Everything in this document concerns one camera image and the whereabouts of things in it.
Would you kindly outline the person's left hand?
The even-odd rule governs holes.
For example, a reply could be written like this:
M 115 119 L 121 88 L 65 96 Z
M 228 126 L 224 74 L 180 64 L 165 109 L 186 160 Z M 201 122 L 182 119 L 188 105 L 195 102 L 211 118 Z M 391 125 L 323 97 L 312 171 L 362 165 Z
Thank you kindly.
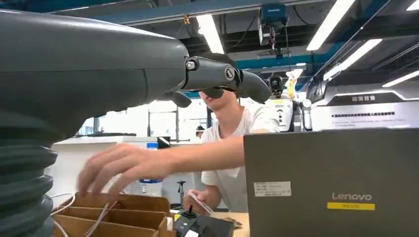
M 165 178 L 175 172 L 176 156 L 168 150 L 147 150 L 120 143 L 90 157 L 78 177 L 78 189 L 82 196 L 97 195 L 115 176 L 119 178 L 107 192 L 108 200 L 133 181 L 141 178 Z

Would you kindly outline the person's right hand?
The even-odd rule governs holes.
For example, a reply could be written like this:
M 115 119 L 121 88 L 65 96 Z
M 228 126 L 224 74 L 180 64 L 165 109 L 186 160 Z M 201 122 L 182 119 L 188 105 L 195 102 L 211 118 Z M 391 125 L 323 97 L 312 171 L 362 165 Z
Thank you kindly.
M 189 190 L 183 197 L 184 210 L 192 208 L 192 211 L 197 214 L 211 215 L 212 210 L 207 205 L 207 191 Z

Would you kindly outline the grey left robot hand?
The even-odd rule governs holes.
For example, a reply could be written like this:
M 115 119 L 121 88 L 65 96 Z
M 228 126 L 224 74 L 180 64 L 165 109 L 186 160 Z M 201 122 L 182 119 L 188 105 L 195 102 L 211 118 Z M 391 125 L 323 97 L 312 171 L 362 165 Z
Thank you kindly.
M 225 90 L 263 103 L 257 75 L 190 56 L 178 39 L 110 22 L 0 11 L 0 136 L 54 143 L 85 120 L 172 100 L 182 91 L 219 98 Z

